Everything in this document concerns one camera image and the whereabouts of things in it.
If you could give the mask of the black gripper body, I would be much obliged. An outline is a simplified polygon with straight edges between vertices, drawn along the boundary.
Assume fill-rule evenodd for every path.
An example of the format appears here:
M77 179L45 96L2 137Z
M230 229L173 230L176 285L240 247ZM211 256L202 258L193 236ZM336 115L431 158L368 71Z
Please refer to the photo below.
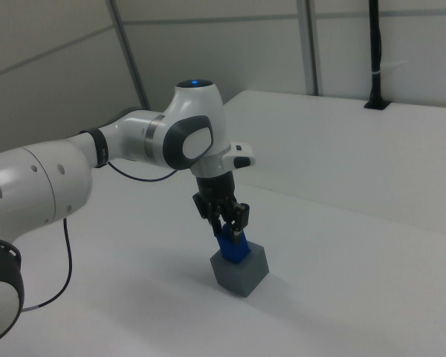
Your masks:
M232 202L237 202L234 195L235 182L233 173L226 172L212 178L196 177L198 192L193 200L202 219L210 223L210 210L219 209L223 220L229 221Z

